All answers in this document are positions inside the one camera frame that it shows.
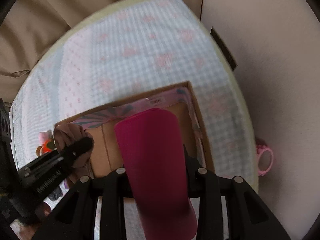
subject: silver bolt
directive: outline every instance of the silver bolt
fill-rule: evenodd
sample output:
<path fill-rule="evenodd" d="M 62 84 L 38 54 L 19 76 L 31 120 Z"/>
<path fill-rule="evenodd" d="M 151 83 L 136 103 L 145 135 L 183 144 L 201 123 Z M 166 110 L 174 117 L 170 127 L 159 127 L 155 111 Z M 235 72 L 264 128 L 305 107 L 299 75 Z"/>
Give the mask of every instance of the silver bolt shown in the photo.
<path fill-rule="evenodd" d="M 82 183 L 86 183 L 86 182 L 88 182 L 89 181 L 89 177 L 88 176 L 82 176 L 81 178 L 80 178 L 80 182 L 82 182 Z"/>
<path fill-rule="evenodd" d="M 207 172 L 208 172 L 208 170 L 206 168 L 199 168 L 198 169 L 199 174 L 206 174 Z"/>
<path fill-rule="evenodd" d="M 242 182 L 243 182 L 243 178 L 240 177 L 240 176 L 236 176 L 236 177 L 234 178 L 234 180 L 235 180 L 236 183 L 242 183 Z"/>
<path fill-rule="evenodd" d="M 123 168 L 123 167 L 118 168 L 118 169 L 116 170 L 116 173 L 118 173 L 118 174 L 123 174 L 123 173 L 125 173 L 125 168 Z"/>

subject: wall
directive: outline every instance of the wall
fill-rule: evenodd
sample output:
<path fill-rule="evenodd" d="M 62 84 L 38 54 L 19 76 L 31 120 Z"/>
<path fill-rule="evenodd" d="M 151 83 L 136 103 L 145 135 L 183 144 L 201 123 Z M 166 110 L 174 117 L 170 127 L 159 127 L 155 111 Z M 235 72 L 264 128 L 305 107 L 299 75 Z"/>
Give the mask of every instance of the wall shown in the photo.
<path fill-rule="evenodd" d="M 305 0 L 204 0 L 202 22 L 234 55 L 255 133 L 275 152 L 260 196 L 302 239 L 320 212 L 320 23 Z"/>

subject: cardboard box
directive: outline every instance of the cardboard box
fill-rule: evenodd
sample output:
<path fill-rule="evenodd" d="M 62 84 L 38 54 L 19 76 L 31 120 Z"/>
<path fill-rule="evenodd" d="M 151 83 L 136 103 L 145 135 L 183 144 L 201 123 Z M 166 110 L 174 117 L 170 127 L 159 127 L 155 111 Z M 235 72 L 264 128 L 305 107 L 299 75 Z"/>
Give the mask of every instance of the cardboard box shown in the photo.
<path fill-rule="evenodd" d="M 194 95 L 194 91 L 193 91 L 193 88 L 192 88 L 190 81 L 185 81 L 185 82 L 172 84 L 172 85 L 165 86 L 165 87 L 160 87 L 160 88 L 150 90 L 150 91 L 147 91 L 144 93 L 140 93 L 140 94 L 136 94 L 136 95 L 133 95 L 130 97 L 126 97 L 126 98 L 123 98 L 123 99 L 120 99 L 120 100 L 117 100 L 117 101 L 114 101 L 114 102 L 111 102 L 111 103 L 108 103 L 108 104 L 105 104 L 102 106 L 98 106 L 96 108 L 90 109 L 90 110 L 85 111 L 83 113 L 80 113 L 80 114 L 74 115 L 72 117 L 69 117 L 65 120 L 62 120 L 62 121 L 58 122 L 55 126 L 63 124 L 63 123 L 73 122 L 84 115 L 95 113 L 95 112 L 98 112 L 98 111 L 101 111 L 101 110 L 104 110 L 104 109 L 107 109 L 110 107 L 116 107 L 116 106 L 121 106 L 121 105 L 128 104 L 128 103 L 132 103 L 132 102 L 137 101 L 142 98 L 151 98 L 152 96 L 157 95 L 161 92 L 171 90 L 174 88 L 178 88 L 178 87 L 186 87 L 186 88 L 188 88 L 188 90 L 190 92 L 193 107 L 196 112 L 196 117 L 197 117 L 199 127 L 201 130 L 201 134 L 202 134 L 201 142 L 202 142 L 202 146 L 203 146 L 206 167 L 210 171 L 214 172 L 210 143 L 209 143 L 209 140 L 207 137 L 205 127 L 204 127 L 204 121 L 203 121 L 203 118 L 202 118 L 202 115 L 200 112 L 200 108 L 199 108 L 198 102 L 196 100 L 196 97 Z M 188 114 L 186 115 L 186 111 L 188 110 L 188 108 L 186 110 L 185 106 L 183 106 L 182 104 L 183 103 L 178 103 L 174 107 L 170 106 L 166 109 L 173 112 L 178 117 L 180 130 L 181 130 L 181 134 L 182 134 L 182 139 L 184 140 L 184 143 L 186 144 L 188 154 L 193 155 L 195 145 L 192 142 L 192 138 L 191 138 L 192 135 L 194 137 L 193 129 L 191 126 L 191 119 L 190 119 L 190 123 L 189 123 L 187 120 Z M 112 121 L 104 124 L 101 128 L 98 127 L 98 128 L 94 128 L 94 129 L 88 129 L 88 132 L 91 133 L 93 135 L 94 139 L 98 142 L 98 143 L 95 143 L 95 147 L 94 147 L 94 150 L 93 150 L 91 158 L 90 158 L 93 173 L 94 173 L 95 177 L 106 176 L 110 171 L 122 166 L 122 159 L 119 154 L 120 151 L 118 149 L 118 145 L 116 143 L 116 138 L 115 138 L 115 134 L 114 134 L 114 130 L 113 130 L 114 125 L 119 121 L 120 121 L 120 119 L 112 120 Z"/>

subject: open box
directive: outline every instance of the open box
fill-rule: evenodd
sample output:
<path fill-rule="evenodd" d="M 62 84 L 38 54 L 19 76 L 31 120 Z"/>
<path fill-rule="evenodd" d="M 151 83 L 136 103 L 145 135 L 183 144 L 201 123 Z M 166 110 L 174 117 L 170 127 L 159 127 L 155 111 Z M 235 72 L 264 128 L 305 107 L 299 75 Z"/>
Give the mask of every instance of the open box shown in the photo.
<path fill-rule="evenodd" d="M 130 97 L 122 98 L 120 100 L 98 106 L 96 108 L 64 119 L 55 124 L 55 126 L 71 122 L 78 122 L 79 124 L 81 124 L 83 122 L 79 122 L 79 120 L 82 120 L 82 118 L 85 118 L 90 114 L 99 113 L 107 109 L 116 109 L 117 107 L 124 106 L 126 104 L 141 101 L 142 99 L 148 100 L 149 103 L 151 103 L 152 107 L 157 107 L 158 102 L 163 98 L 161 94 L 166 93 L 166 91 L 172 91 L 179 88 L 188 90 L 188 95 L 191 99 L 193 111 L 190 111 L 190 107 L 188 107 L 186 104 L 183 104 L 183 102 L 178 102 L 174 105 L 169 105 L 162 108 L 171 111 L 177 116 L 182 139 L 186 146 L 188 154 L 194 157 L 197 156 L 200 161 L 201 159 L 204 159 L 202 161 L 202 165 L 207 167 L 207 169 L 214 171 L 211 149 L 204 126 L 204 121 L 190 81 L 172 84 L 140 94 L 135 94 Z M 195 115 L 192 120 L 196 120 L 196 131 L 194 130 L 194 125 L 191 121 L 191 113 L 194 113 Z M 114 125 L 116 125 L 116 123 L 118 123 L 122 119 L 123 118 L 113 118 L 106 123 L 98 125 L 97 127 L 87 129 L 87 131 L 93 136 L 93 139 L 95 141 L 95 146 L 90 158 L 92 170 L 95 177 L 106 176 L 112 170 L 122 166 L 122 159 L 114 133 Z"/>

